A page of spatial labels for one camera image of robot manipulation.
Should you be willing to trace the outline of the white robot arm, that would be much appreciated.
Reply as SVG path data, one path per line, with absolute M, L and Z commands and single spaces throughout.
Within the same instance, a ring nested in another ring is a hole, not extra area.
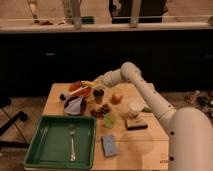
M 213 171 L 213 125 L 202 111 L 193 107 L 176 110 L 131 62 L 101 75 L 100 82 L 107 87 L 125 82 L 135 86 L 169 136 L 168 171 Z

